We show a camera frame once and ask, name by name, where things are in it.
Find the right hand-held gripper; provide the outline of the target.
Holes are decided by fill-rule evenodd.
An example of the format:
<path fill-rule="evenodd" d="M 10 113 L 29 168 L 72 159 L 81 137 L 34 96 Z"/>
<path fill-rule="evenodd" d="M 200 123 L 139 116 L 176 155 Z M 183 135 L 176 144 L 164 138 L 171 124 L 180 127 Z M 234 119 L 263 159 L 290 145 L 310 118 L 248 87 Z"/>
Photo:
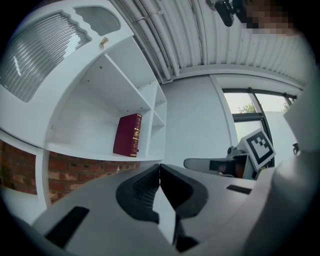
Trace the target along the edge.
<path fill-rule="evenodd" d="M 262 128 L 242 137 L 237 146 L 231 146 L 227 158 L 186 158 L 183 166 L 193 171 L 212 175 L 236 175 L 233 160 L 244 160 L 243 179 L 257 179 L 276 152 Z"/>

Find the white shelf cabinet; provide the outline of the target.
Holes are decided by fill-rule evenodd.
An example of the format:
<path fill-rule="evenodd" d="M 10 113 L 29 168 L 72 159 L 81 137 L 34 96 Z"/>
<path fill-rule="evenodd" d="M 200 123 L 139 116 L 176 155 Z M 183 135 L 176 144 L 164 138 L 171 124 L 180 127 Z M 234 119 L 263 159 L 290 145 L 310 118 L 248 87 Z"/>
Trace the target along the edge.
<path fill-rule="evenodd" d="M 31 12 L 0 60 L 0 140 L 35 157 L 36 194 L 4 188 L 28 224 L 51 206 L 49 155 L 160 163 L 166 97 L 114 0 Z"/>

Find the black framed window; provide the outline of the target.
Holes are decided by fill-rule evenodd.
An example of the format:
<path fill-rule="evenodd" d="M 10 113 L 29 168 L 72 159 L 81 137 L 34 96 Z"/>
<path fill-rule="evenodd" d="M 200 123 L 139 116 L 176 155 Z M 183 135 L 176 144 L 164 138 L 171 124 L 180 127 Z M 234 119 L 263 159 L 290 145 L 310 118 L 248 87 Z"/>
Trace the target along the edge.
<path fill-rule="evenodd" d="M 299 146 L 284 114 L 298 98 L 286 92 L 248 88 L 224 88 L 224 97 L 232 114 L 237 139 L 261 128 L 276 152 L 269 162 L 277 165 L 297 155 Z"/>

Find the white ceiling pipe bundle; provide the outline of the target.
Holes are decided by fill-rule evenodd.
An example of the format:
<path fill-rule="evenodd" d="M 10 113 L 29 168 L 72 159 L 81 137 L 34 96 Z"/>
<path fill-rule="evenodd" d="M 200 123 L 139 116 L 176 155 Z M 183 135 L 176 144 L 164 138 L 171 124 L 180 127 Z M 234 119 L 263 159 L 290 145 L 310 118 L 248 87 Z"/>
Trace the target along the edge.
<path fill-rule="evenodd" d="M 159 83 L 207 65 L 206 0 L 109 0 L 134 33 Z"/>

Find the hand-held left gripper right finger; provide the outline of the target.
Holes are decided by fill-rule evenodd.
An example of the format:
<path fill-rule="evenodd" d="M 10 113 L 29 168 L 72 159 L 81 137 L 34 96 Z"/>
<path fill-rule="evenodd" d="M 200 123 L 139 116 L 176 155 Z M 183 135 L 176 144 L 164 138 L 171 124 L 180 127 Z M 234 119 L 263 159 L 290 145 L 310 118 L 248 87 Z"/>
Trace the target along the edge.
<path fill-rule="evenodd" d="M 241 211 L 255 181 L 170 164 L 161 164 L 159 174 L 185 239 L 192 242 L 183 252 L 162 244 L 159 256 L 251 256 L 246 248 L 251 226 Z"/>

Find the white ribbed glass cabinet door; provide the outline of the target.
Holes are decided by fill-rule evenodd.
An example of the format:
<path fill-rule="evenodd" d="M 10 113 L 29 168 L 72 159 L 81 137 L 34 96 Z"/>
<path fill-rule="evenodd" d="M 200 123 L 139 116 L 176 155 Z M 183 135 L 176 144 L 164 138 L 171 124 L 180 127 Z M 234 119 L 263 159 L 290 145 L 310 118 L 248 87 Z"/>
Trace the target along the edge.
<path fill-rule="evenodd" d="M 65 0 L 33 11 L 0 61 L 0 128 L 40 144 L 93 63 L 132 36 L 107 0 Z"/>

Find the white shelf compartment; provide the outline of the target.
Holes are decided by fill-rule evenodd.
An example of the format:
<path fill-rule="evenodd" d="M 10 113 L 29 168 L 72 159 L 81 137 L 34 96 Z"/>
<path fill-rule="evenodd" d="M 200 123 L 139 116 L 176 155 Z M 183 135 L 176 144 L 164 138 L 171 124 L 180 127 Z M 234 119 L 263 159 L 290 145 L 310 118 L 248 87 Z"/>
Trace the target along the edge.
<path fill-rule="evenodd" d="M 137 159 L 148 155 L 157 79 L 142 55 L 136 63 L 101 55 L 75 86 L 61 109 L 49 151 L 73 157 L 127 161 L 113 152 L 121 117 L 140 114 Z"/>

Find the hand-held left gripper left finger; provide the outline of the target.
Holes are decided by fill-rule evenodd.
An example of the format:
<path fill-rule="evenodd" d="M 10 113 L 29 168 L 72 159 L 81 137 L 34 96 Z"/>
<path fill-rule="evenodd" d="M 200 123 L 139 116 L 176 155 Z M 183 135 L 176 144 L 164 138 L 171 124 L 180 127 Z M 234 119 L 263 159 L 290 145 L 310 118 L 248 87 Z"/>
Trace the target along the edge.
<path fill-rule="evenodd" d="M 74 256 L 173 256 L 153 211 L 159 166 L 96 178 L 43 212 L 33 228 Z"/>

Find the dark red hardcover book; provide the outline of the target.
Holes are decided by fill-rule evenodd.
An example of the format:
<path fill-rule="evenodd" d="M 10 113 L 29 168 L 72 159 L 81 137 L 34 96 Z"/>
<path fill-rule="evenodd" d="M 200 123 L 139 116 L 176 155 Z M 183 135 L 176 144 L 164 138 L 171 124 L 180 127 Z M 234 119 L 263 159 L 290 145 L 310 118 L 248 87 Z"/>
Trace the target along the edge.
<path fill-rule="evenodd" d="M 119 119 L 113 153 L 126 157 L 137 157 L 142 115 L 134 113 Z"/>

